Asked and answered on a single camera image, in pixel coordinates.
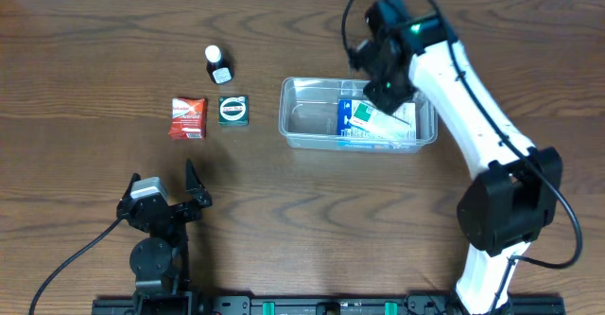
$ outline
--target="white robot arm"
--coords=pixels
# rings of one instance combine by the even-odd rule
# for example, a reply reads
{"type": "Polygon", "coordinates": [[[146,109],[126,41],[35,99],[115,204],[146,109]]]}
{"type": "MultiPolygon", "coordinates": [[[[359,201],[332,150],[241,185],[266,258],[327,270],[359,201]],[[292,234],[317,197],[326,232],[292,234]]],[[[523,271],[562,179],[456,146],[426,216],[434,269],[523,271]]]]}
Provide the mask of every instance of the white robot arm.
{"type": "MultiPolygon", "coordinates": [[[[441,119],[458,143],[469,168],[471,179],[489,169],[489,163],[497,161],[502,165],[517,161],[510,149],[503,146],[498,135],[485,120],[479,109],[457,80],[457,72],[448,54],[447,41],[428,46],[425,53],[414,55],[409,67],[409,78],[437,109],[441,119]]],[[[526,149],[534,147],[531,141],[520,133],[498,108],[479,77],[468,62],[461,41],[453,44],[460,68],[484,108],[510,136],[512,144],[529,155],[526,149]]],[[[493,297],[498,291],[509,257],[522,254],[529,243],[520,242],[496,256],[476,249],[472,244],[466,258],[464,273],[458,280],[456,292],[459,300],[471,314],[485,314],[490,311],[493,297]]],[[[499,298],[500,307],[508,301],[506,290],[513,271],[499,298]]]]}
{"type": "Polygon", "coordinates": [[[558,191],[561,157],[553,148],[537,150],[502,113],[468,61],[464,47],[428,0],[435,14],[414,19],[402,0],[380,0],[366,12],[373,40],[357,49],[343,44],[353,68],[372,78],[364,94],[383,112],[392,113],[424,93],[454,136],[473,183],[458,204],[458,222],[470,246],[456,285],[467,313],[485,314],[508,301],[515,260],[552,269],[566,268],[581,251],[579,224],[558,191]],[[554,218],[557,198],[576,230],[576,254],[549,264],[522,257],[529,243],[554,218]]]}

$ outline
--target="clear plastic container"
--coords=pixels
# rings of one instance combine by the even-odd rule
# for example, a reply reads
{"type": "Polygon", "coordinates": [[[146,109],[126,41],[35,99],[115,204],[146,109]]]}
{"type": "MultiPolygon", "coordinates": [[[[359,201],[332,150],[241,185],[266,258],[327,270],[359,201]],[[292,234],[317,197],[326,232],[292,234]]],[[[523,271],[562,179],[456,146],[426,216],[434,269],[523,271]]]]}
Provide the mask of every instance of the clear plastic container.
{"type": "Polygon", "coordinates": [[[358,79],[289,78],[282,84],[279,129],[293,148],[415,153],[437,139],[437,113],[417,93],[416,139],[391,141],[337,135],[338,101],[365,99],[358,79]]]}

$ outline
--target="dark glass bottle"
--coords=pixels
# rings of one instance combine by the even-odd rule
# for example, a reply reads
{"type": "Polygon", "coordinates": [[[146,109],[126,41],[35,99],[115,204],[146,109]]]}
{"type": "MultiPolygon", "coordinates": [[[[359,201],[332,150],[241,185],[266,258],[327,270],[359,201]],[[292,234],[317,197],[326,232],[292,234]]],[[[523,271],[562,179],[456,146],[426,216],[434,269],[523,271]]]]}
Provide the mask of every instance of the dark glass bottle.
{"type": "Polygon", "coordinates": [[[206,48],[206,71],[210,75],[212,82],[222,84],[233,79],[233,69],[227,59],[224,59],[220,49],[216,45],[210,45],[206,48]]]}

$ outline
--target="wood grain surface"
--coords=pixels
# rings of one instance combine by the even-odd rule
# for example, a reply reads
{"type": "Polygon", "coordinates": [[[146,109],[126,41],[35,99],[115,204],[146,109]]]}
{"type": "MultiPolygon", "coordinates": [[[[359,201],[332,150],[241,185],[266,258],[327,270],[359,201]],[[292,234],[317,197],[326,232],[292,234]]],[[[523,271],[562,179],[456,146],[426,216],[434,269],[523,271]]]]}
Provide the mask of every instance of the wood grain surface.
{"type": "MultiPolygon", "coordinates": [[[[359,0],[349,23],[365,34],[359,0]]],[[[521,263],[513,293],[560,293],[570,314],[605,312],[605,1],[439,0],[476,72],[513,122],[564,162],[562,192],[583,226],[577,266],[521,263]]],[[[0,313],[25,314],[41,282],[114,220],[132,172],[173,202],[192,158],[214,197],[190,224],[195,282],[257,295],[403,294],[453,289],[467,242],[456,206],[470,181],[440,126],[416,155],[291,149],[277,129],[282,81],[346,78],[347,0],[3,0],[0,6],[0,313]],[[214,85],[203,50],[233,56],[214,85]],[[217,99],[245,94],[251,124],[220,128],[217,99]],[[208,97],[208,138],[168,136],[175,96],[208,97]]],[[[410,5],[423,12],[420,0],[410,5]]],[[[86,314],[130,295],[119,225],[62,272],[40,314],[86,314]]],[[[559,207],[528,251],[563,261],[559,207]]]]}

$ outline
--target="black cable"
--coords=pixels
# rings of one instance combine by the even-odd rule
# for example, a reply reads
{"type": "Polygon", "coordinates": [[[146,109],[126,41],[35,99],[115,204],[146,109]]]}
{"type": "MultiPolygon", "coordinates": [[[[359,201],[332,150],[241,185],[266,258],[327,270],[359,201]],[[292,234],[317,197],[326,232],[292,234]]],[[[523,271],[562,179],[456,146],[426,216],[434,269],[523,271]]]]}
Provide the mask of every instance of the black cable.
{"type": "Polygon", "coordinates": [[[44,283],[42,283],[42,285],[38,289],[38,292],[36,292],[36,296],[34,296],[33,300],[31,300],[31,305],[29,306],[29,315],[34,315],[34,310],[36,309],[36,304],[38,303],[40,296],[42,296],[42,293],[44,292],[46,287],[48,287],[50,282],[59,274],[59,272],[61,272],[63,269],[65,269],[71,262],[75,261],[76,258],[80,257],[82,254],[86,253],[90,248],[94,247],[95,244],[98,243],[99,241],[101,241],[101,239],[103,239],[106,235],[108,235],[113,230],[113,228],[115,228],[117,226],[117,224],[120,223],[120,221],[122,221],[121,218],[116,219],[112,223],[112,225],[110,225],[110,227],[107,228],[107,230],[103,231],[101,233],[101,235],[99,235],[97,238],[95,238],[95,240],[93,240],[92,242],[88,243],[85,247],[80,249],[77,253],[75,253],[71,257],[67,258],[66,261],[64,261],[61,265],[59,265],[59,267],[55,271],[53,271],[53,273],[51,273],[50,276],[48,276],[48,278],[46,278],[44,283]]]}
{"type": "MultiPolygon", "coordinates": [[[[437,17],[439,18],[439,21],[441,23],[442,26],[446,26],[446,21],[445,18],[443,17],[441,10],[439,9],[439,5],[437,4],[437,2],[435,0],[426,0],[431,8],[433,8],[433,10],[435,10],[435,14],[437,15],[437,17]]],[[[345,50],[347,51],[347,53],[349,53],[349,47],[348,47],[348,43],[347,43],[347,38],[346,38],[346,31],[345,31],[345,27],[346,27],[346,21],[347,21],[347,16],[349,15],[349,10],[351,9],[351,6],[353,5],[354,0],[349,0],[349,3],[347,4],[347,7],[345,8],[343,15],[342,15],[342,26],[341,26],[341,34],[342,34],[342,42],[344,45],[345,50]]],[[[540,169],[538,167],[536,167],[535,165],[533,165],[533,163],[531,163],[529,161],[529,159],[523,155],[523,153],[516,148],[512,142],[509,140],[509,137],[503,133],[500,128],[497,126],[497,124],[493,121],[492,117],[488,114],[488,112],[485,110],[485,108],[483,107],[483,105],[481,105],[481,102],[478,100],[478,98],[475,95],[475,92],[473,92],[473,89],[471,89],[471,86],[469,85],[469,83],[467,82],[465,76],[464,76],[464,72],[460,69],[460,66],[458,64],[458,60],[456,59],[456,54],[454,52],[454,47],[452,46],[454,40],[456,39],[455,35],[453,35],[451,33],[451,30],[447,27],[444,28],[446,35],[447,35],[447,49],[450,55],[450,59],[452,60],[452,63],[454,65],[454,69],[456,70],[456,74],[458,76],[458,79],[460,80],[460,82],[462,83],[462,85],[464,86],[464,89],[466,90],[467,94],[469,95],[469,97],[471,98],[471,100],[474,102],[474,104],[476,105],[476,107],[479,109],[479,111],[481,112],[481,114],[483,115],[483,117],[485,117],[486,121],[490,124],[490,126],[492,127],[493,131],[498,135],[498,137],[500,138],[500,140],[502,141],[502,143],[504,145],[506,145],[507,148],[510,149],[510,151],[512,153],[514,153],[524,164],[525,166],[548,188],[548,190],[550,190],[553,195],[559,200],[559,202],[561,203],[563,209],[565,210],[565,213],[567,214],[567,216],[569,217],[569,219],[571,220],[571,224],[572,227],[574,228],[574,233],[576,235],[576,250],[574,251],[574,254],[572,255],[572,257],[570,259],[568,259],[565,262],[562,263],[548,263],[548,262],[544,262],[542,260],[538,260],[538,259],[534,259],[534,258],[530,258],[530,257],[525,257],[522,255],[512,255],[511,257],[509,257],[509,264],[507,266],[507,269],[505,271],[504,276],[502,277],[501,283],[500,283],[500,287],[498,288],[498,292],[495,294],[494,297],[494,301],[493,301],[493,306],[491,309],[491,312],[495,310],[495,306],[498,302],[498,300],[500,299],[500,294],[502,293],[504,286],[506,285],[506,281],[508,280],[508,275],[510,274],[510,270],[512,268],[512,265],[514,265],[515,261],[519,260],[519,261],[524,261],[533,265],[537,265],[543,268],[547,268],[547,269],[555,269],[555,270],[560,270],[560,269],[565,269],[565,268],[569,268],[572,265],[574,265],[578,259],[579,256],[581,254],[582,251],[582,246],[583,246],[583,239],[582,239],[582,232],[579,226],[579,221],[578,218],[576,216],[576,214],[574,213],[574,210],[571,208],[571,205],[569,205],[569,202],[565,199],[565,197],[563,196],[563,194],[561,193],[561,191],[559,191],[559,189],[557,187],[555,187],[547,178],[546,176],[540,171],[540,169]]]]}

